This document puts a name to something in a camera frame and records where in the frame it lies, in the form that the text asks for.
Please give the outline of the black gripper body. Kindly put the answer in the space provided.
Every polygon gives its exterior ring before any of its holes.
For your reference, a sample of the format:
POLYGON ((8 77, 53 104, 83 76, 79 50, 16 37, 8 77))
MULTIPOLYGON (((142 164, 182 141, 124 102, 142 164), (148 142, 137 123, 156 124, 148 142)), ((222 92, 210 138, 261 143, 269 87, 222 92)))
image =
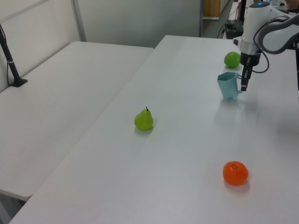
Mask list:
POLYGON ((260 61, 261 54, 249 55, 241 52, 240 64, 247 69, 253 69, 254 66, 257 66, 260 61))

